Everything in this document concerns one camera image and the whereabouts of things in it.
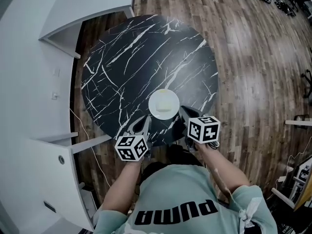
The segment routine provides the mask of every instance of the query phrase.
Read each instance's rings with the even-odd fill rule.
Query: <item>power outlet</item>
[[[59,68],[55,68],[53,70],[53,75],[56,76],[56,77],[59,77],[59,72],[60,72],[60,69]]]
[[[59,95],[56,92],[52,92],[51,99],[58,99]]]

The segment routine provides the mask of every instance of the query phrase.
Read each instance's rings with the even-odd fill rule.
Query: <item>person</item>
[[[205,144],[196,148],[228,205],[218,203],[208,169],[181,146],[172,145],[167,151],[172,164],[155,162],[143,171],[129,217],[142,160],[125,165],[105,196],[94,234],[276,234],[261,189],[251,186],[218,150]],[[246,213],[249,204],[253,209]]]

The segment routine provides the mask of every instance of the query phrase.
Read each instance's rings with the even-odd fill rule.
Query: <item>wrist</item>
[[[139,160],[139,161],[128,161],[126,166],[128,167],[141,167],[141,164],[142,164],[142,160]]]
[[[208,144],[199,144],[196,147],[201,153],[210,153],[212,151],[215,151]]]

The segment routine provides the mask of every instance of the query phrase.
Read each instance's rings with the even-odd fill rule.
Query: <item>table leg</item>
[[[132,18],[135,16],[132,7],[125,8],[123,11],[126,14],[127,18]]]

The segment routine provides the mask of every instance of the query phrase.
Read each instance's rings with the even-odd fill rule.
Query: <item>white plate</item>
[[[179,107],[179,98],[169,89],[155,91],[148,101],[151,114],[161,120],[173,118],[179,111]]]

